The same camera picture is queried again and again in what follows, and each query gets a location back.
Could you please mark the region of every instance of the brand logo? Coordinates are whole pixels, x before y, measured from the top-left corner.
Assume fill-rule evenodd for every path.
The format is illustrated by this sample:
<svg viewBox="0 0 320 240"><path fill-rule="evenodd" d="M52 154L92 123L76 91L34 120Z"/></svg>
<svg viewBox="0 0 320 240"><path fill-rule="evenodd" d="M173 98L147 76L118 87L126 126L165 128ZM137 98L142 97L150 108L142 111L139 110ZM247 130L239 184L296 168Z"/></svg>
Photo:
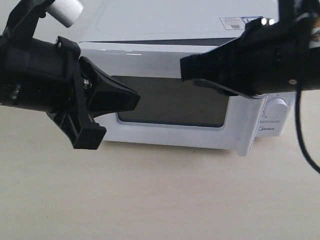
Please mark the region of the brand logo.
<svg viewBox="0 0 320 240"><path fill-rule="evenodd" d="M275 129L273 127L264 127L264 126L261 126L259 127L259 131L274 131Z"/></svg>

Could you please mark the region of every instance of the white table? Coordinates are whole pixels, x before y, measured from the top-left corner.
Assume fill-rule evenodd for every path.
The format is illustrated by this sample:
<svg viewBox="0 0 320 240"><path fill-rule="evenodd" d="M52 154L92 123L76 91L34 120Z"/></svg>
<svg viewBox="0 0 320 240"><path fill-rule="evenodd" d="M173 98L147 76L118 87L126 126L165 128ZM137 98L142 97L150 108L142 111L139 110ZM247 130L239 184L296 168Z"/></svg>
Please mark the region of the white table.
<svg viewBox="0 0 320 240"><path fill-rule="evenodd" d="M77 39L99 2L68 32L41 24L37 36L74 29ZM319 105L319 91L306 94L303 132L318 162ZM0 116L0 239L319 239L320 176L301 155L293 115L282 137L257 140L247 157L127 143L73 150L44 113L1 107Z"/></svg>

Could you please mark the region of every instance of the white microwave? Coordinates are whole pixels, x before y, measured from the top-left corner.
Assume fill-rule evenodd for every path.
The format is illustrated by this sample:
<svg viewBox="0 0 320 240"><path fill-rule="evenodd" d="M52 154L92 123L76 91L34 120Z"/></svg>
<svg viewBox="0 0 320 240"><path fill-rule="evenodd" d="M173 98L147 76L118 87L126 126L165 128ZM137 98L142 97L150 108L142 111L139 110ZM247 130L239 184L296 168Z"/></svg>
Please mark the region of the white microwave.
<svg viewBox="0 0 320 240"><path fill-rule="evenodd" d="M245 156L256 137L281 135L295 93L227 97L180 79L181 58L239 36L255 16L277 18L273 0L230 1L245 7L229 9L218 0L191 5L179 0L109 0L101 5L79 43L82 55L141 96L134 111L96 119L107 128L105 141L237 150ZM205 6L212 7L215 17L206 14ZM201 14L182 15L196 13L197 7Z"/></svg>

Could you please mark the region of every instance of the wire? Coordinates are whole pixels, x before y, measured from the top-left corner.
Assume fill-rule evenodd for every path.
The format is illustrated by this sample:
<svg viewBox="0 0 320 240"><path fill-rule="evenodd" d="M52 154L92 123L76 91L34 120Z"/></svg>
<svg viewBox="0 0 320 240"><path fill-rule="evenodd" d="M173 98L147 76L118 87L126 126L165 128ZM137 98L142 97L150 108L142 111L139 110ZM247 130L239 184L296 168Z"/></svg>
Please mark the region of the wire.
<svg viewBox="0 0 320 240"><path fill-rule="evenodd" d="M295 101L295 128L296 128L296 135L298 138L298 143L302 154L308 164L318 173L320 174L320 167L315 163L312 159L308 150L306 148L306 144L303 138L302 129L301 129L301 98L302 98L302 86L299 84L297 91L296 91L296 101Z"/></svg>

